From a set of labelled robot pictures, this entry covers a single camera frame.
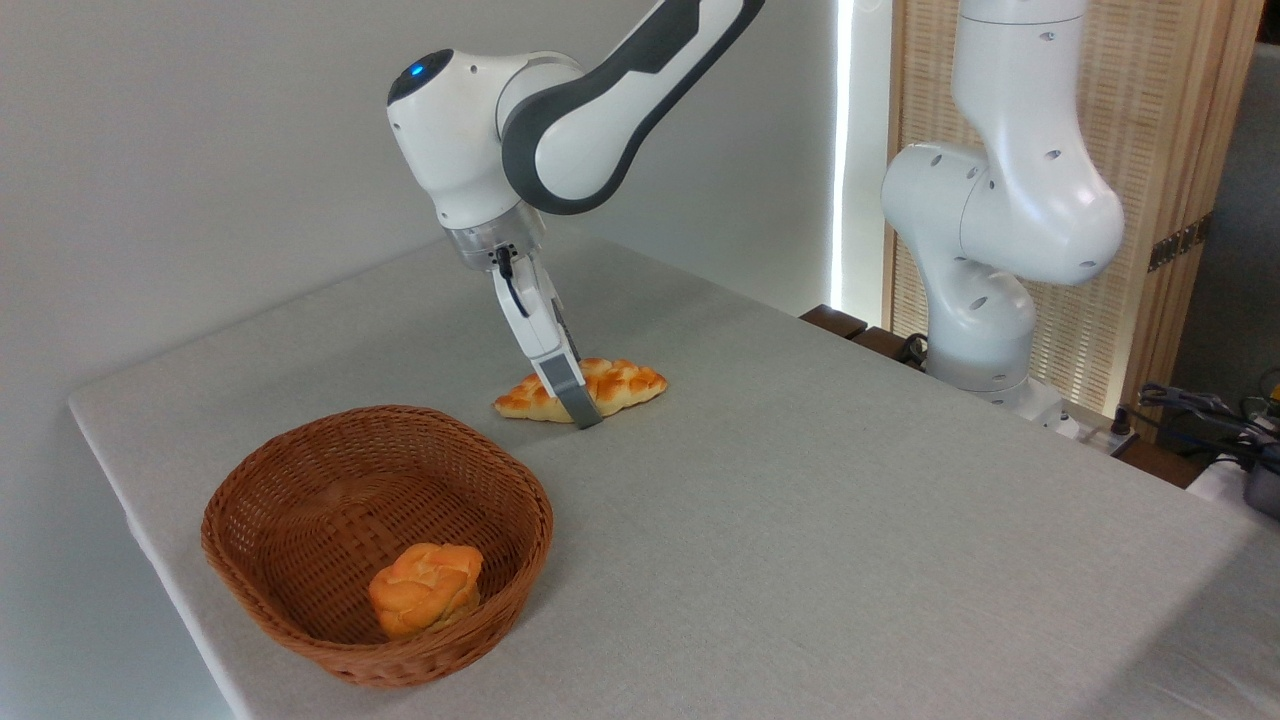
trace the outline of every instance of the bread roll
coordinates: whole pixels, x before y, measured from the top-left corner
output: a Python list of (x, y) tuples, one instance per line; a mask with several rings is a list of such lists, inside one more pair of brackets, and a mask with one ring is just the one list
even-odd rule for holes
[[(588, 357), (579, 366), (582, 368), (586, 391), (603, 418), (623, 407), (648, 402), (667, 389), (667, 378), (655, 373), (653, 368), (641, 368), (627, 360), (611, 363), (600, 357)], [(573, 421), (559, 398), (547, 392), (538, 374), (525, 378), (509, 393), (495, 400), (493, 406), (503, 418)]]
[(369, 584), (378, 624), (393, 641), (447, 628), (480, 606), (480, 551), (415, 544)]

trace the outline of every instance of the light strip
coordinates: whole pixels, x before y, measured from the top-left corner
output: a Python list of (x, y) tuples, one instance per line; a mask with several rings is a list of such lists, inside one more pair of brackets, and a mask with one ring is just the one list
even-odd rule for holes
[(836, 0), (836, 156), (832, 163), (831, 297), (827, 305), (845, 304), (845, 170), (849, 164), (849, 82), (854, 64), (854, 1)]

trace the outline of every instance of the basket rim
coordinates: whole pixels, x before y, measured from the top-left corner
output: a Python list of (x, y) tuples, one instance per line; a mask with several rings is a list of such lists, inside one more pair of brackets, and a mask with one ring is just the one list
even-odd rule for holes
[[(490, 452), (498, 461), (500, 461), (507, 469), (509, 469), (515, 479), (522, 482), (532, 489), (535, 502), (539, 506), (538, 512), (538, 534), (545, 538), (545, 542), (535, 543), (529, 561), (522, 564), (516, 571), (515, 577), (507, 582), (507, 584), (489, 597), (485, 602), (480, 605), (476, 611), (462, 618), (457, 623), (449, 625), (435, 633), (420, 633), (410, 638), (402, 639), (389, 639), (380, 643), (339, 643), (333, 641), (324, 641), (310, 635), (303, 630), (296, 621), (293, 621), (288, 612), (283, 612), (275, 607), (275, 603), (268, 602), (252, 583), (246, 579), (244, 570), (239, 564), (234, 562), (227, 553), (224, 547), (223, 533), (219, 532), (215, 520), (223, 516), (225, 511), (227, 496), (229, 496), (236, 484), (230, 480), (237, 475), (247, 470), (247, 465), (257, 456), (266, 454), (268, 451), (293, 442), (296, 437), (305, 430), (311, 429), (316, 424), (325, 423), (338, 423), (361, 415), (370, 414), (393, 414), (404, 415), (413, 418), (429, 418), (434, 421), (440, 421), (452, 425), (454, 429), (460, 430), (467, 436), (471, 441), (483, 446), (488, 452)], [(547, 496), (547, 489), (538, 480), (529, 468), (522, 462), (516, 460), (511, 454), (499, 447), (490, 438), (485, 437), (480, 432), (475, 430), (470, 425), (457, 420), (456, 418), (442, 413), (431, 407), (420, 407), (412, 405), (370, 405), (364, 407), (352, 407), (349, 410), (343, 410), (340, 413), (334, 413), (317, 418), (315, 420), (303, 423), (296, 428), (285, 430), (259, 446), (256, 450), (250, 452), (237, 464), (227, 478), (219, 484), (218, 489), (210, 497), (205, 506), (205, 516), (201, 521), (201, 546), (205, 551), (206, 560), (212, 565), (216, 574), (223, 575), (225, 584), (229, 585), (228, 589), (243, 606), (246, 602), (252, 602), (260, 611), (250, 611), (248, 615), (259, 624), (273, 639), (280, 642), (282, 644), (296, 644), (316, 650), (339, 651), (347, 653), (366, 653), (366, 655), (379, 655), (381, 652), (399, 655), (413, 646), (421, 646), (422, 652), (429, 652), (438, 647), (444, 647), (451, 644), (453, 641), (471, 635), (485, 626), (492, 625), (502, 615), (509, 611), (511, 606), (520, 596), (527, 596), (532, 580), (541, 573), (543, 566), (547, 564), (547, 556), (550, 551), (550, 539), (553, 537), (554, 518), (552, 514), (550, 500)]]

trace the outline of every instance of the woven screen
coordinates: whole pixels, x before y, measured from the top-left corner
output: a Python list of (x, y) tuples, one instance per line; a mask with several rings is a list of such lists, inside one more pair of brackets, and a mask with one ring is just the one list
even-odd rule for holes
[[(1236, 5), (1257, 5), (1261, 12), (1257, 0)], [(1094, 164), (1124, 202), (1125, 242), (1107, 270), (1083, 287), (1027, 286), (1039, 311), (1032, 374), (1093, 410), (1110, 413), (1124, 391), (1135, 328), (1146, 311), (1152, 245), (1181, 228), (1185, 215), (1207, 213), (1212, 204), (1212, 193), (1198, 199), (1206, 208), (1187, 208), (1192, 201), (1187, 197), (1185, 211), (1170, 211), (1167, 199), (1176, 184), (1171, 176), (1184, 172), (1179, 152), (1194, 151), (1198, 143), (1187, 140), (1203, 135), (1211, 119), (1202, 109), (1198, 114), (1206, 122), (1188, 122), (1183, 110), (1196, 110), (1202, 81), (1207, 78), (1210, 88), (1219, 82), (1228, 20), (1240, 17), (1233, 8), (1210, 0), (1089, 4), (1078, 95), (1080, 127)], [(957, 0), (900, 0), (897, 147), (923, 141), (980, 143), (951, 100), (957, 10)], [(1206, 40), (1206, 31), (1213, 28), (1220, 31), (1216, 42)], [(1215, 122), (1234, 122), (1234, 108), (1219, 113), (1225, 117)], [(1215, 172), (1221, 173), (1221, 163)], [(900, 336), (927, 332), (924, 287), (910, 252), (896, 238), (891, 263), (890, 329)], [(1190, 273), (1188, 287), (1193, 278)]]

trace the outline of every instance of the white wall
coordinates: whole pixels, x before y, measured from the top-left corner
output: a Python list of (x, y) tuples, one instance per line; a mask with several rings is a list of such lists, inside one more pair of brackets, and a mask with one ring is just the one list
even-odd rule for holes
[[(438, 237), (385, 124), (406, 63), (453, 45), (594, 64), (649, 5), (5, 4), (0, 717), (228, 714), (69, 391)], [(833, 18), (767, 5), (579, 222), (791, 313), (823, 301)], [(745, 227), (777, 242), (742, 247)]]

